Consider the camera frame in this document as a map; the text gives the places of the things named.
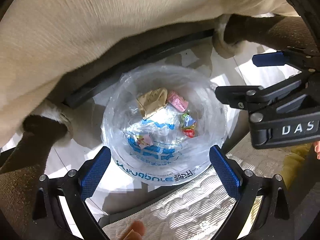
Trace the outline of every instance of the brown paper packet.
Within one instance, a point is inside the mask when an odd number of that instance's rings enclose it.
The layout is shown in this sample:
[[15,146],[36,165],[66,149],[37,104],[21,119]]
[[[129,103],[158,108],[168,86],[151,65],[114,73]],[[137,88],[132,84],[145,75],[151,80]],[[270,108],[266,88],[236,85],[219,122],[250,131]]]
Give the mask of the brown paper packet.
[[164,108],[168,96],[166,88],[151,90],[137,98],[138,107],[144,120],[154,115],[161,108]]

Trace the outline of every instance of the screw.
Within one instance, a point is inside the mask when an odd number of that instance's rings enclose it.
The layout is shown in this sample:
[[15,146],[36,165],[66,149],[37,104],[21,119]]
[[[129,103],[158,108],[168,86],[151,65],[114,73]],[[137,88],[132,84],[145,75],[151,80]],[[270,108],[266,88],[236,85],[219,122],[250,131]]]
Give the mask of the screw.
[[44,181],[46,179],[46,175],[41,175],[40,177],[39,177],[39,181]]
[[238,106],[241,108],[241,109],[244,109],[244,104],[242,102],[239,102],[238,103]]
[[253,113],[250,115],[250,121],[251,122],[261,122],[263,119],[263,114],[261,113]]
[[256,93],[255,90],[248,90],[248,91],[246,92],[246,94],[247,94],[248,96],[253,96],[255,93]]
[[251,177],[253,175],[253,172],[250,170],[245,170],[244,174],[247,175],[248,177]]
[[279,181],[282,180],[282,176],[280,174],[276,174],[275,177],[276,177],[276,180],[279,180]]
[[70,171],[68,171],[68,176],[69,176],[69,177],[73,177],[73,176],[76,175],[76,173],[77,173],[76,170],[70,170]]

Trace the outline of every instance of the white tile floor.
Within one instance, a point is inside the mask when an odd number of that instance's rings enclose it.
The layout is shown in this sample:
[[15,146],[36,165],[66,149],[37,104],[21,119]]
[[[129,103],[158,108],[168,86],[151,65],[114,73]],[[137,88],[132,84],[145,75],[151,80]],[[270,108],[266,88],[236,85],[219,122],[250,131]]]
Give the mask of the white tile floor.
[[[268,87],[297,73],[292,67],[264,67],[257,68],[252,63],[252,55],[257,53],[260,45],[248,43],[244,52],[230,59],[223,59],[214,49],[211,42],[204,40],[198,47],[193,47],[161,60],[161,63],[171,63],[191,67],[202,72],[217,85],[262,85]],[[76,132],[74,139],[66,146],[54,146],[49,154],[45,173],[49,178],[64,176],[68,170],[79,169],[84,161],[94,158],[102,147],[100,139],[100,124],[104,107],[113,93],[114,87],[96,95],[93,100],[81,106],[74,113],[76,118]],[[228,133],[229,136],[235,128],[235,120],[238,119],[239,110],[228,107]],[[15,135],[3,150],[14,147],[20,137]],[[116,213],[127,210],[147,201],[146,196],[155,187],[146,186],[136,181],[126,173],[122,172],[117,165],[111,161],[107,171],[93,197],[86,203],[98,220],[107,213]],[[67,221],[72,232],[81,236],[76,228],[72,216],[68,213],[65,201],[62,200]]]

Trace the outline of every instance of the candy wrapper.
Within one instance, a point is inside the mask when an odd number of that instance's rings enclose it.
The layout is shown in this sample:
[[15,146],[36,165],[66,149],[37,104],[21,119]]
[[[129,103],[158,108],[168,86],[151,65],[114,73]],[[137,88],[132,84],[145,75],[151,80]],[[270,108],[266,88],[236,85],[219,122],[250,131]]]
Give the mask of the candy wrapper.
[[138,107],[144,120],[154,115],[158,110],[164,108],[168,91],[166,88],[151,90],[137,98]]
[[148,133],[136,135],[136,139],[141,149],[153,145],[153,140]]
[[169,92],[168,102],[181,112],[184,112],[189,104],[188,101],[184,100],[183,97],[179,96],[175,91]]
[[194,120],[189,114],[185,113],[181,115],[181,131],[193,138],[195,136],[196,120]]

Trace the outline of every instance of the clear plastic bag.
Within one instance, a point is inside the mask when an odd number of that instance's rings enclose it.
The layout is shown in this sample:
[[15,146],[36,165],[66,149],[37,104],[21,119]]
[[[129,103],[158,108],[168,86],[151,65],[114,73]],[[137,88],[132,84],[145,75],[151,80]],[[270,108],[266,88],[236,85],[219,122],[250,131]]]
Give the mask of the clear plastic bag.
[[[197,121],[196,137],[181,132],[182,113],[170,104],[142,119],[136,98],[161,87],[189,102],[189,113]],[[134,178],[160,186],[187,182],[207,169],[210,147],[221,146],[226,136],[225,112],[215,97],[215,87],[201,73],[178,66],[147,65],[124,74],[101,125],[103,142],[117,165]],[[142,150],[134,138],[145,132],[154,145]]]

